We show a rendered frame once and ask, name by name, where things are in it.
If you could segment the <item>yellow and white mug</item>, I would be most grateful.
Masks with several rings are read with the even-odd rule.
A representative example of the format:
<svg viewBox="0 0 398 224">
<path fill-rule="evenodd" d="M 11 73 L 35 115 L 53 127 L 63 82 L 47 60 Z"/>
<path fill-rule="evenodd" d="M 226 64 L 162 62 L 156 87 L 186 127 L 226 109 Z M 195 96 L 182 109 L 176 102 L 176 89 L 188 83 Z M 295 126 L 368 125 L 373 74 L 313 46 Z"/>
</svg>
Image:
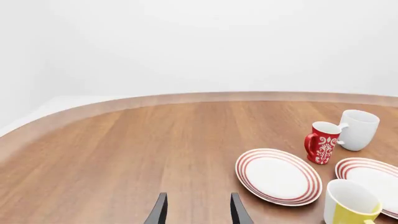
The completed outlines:
<svg viewBox="0 0 398 224">
<path fill-rule="evenodd" d="M 326 187 L 323 219 L 326 224 L 374 224 L 382 203 L 356 182 L 331 180 Z"/>
</svg>

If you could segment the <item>plain white mug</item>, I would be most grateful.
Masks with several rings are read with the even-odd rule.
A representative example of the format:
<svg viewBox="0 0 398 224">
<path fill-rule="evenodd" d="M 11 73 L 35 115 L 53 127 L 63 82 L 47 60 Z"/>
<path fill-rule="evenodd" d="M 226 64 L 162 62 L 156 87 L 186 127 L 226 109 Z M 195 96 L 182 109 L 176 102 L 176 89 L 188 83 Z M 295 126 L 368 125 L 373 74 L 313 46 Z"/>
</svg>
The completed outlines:
<svg viewBox="0 0 398 224">
<path fill-rule="evenodd" d="M 372 113 L 345 110 L 338 125 L 341 129 L 338 143 L 349 151 L 360 151 L 371 142 L 379 123 L 379 117 Z"/>
</svg>

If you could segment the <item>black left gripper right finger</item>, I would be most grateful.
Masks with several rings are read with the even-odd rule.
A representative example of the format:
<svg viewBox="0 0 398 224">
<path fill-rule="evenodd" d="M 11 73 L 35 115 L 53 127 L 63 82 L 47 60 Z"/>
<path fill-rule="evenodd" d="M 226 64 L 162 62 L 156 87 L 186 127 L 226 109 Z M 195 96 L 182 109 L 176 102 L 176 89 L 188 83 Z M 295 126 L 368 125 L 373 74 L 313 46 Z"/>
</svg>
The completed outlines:
<svg viewBox="0 0 398 224">
<path fill-rule="evenodd" d="M 254 224 L 238 193 L 231 193 L 230 212 L 232 224 Z"/>
</svg>

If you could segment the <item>red mug with white pattern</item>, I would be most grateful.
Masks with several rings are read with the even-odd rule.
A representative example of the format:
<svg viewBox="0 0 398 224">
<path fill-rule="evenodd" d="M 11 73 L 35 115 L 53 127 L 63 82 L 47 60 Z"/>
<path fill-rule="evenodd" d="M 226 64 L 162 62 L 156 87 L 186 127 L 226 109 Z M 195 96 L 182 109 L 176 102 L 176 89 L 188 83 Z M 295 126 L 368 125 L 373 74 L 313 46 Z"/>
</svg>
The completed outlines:
<svg viewBox="0 0 398 224">
<path fill-rule="evenodd" d="M 340 134 L 341 128 L 335 124 L 324 121 L 314 122 L 312 132 L 304 139 L 308 160 L 314 164 L 327 164 Z"/>
</svg>

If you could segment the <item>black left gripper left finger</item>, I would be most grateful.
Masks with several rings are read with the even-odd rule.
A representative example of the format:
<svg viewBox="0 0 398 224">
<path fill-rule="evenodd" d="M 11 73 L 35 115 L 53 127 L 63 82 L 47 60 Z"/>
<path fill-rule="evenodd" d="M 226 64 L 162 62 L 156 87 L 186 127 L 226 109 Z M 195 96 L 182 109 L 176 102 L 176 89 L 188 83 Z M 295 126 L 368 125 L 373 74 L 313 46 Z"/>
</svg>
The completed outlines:
<svg viewBox="0 0 398 224">
<path fill-rule="evenodd" d="M 162 192 L 159 194 L 159 197 L 144 224 L 165 224 L 167 219 L 167 209 L 167 193 Z"/>
</svg>

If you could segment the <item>white plate with red rings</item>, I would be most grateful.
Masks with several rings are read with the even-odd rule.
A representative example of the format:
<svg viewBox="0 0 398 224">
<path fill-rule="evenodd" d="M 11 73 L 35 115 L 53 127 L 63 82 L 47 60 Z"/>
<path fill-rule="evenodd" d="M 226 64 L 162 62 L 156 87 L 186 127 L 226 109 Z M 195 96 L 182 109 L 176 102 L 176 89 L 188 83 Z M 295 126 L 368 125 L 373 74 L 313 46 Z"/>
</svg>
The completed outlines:
<svg viewBox="0 0 398 224">
<path fill-rule="evenodd" d="M 366 187 L 382 202 L 382 214 L 398 220 L 398 167 L 373 159 L 350 157 L 337 162 L 335 175 Z"/>
<path fill-rule="evenodd" d="M 252 149 L 235 163 L 240 183 L 277 205 L 299 207 L 316 201 L 323 185 L 318 172 L 301 158 L 278 149 Z"/>
</svg>

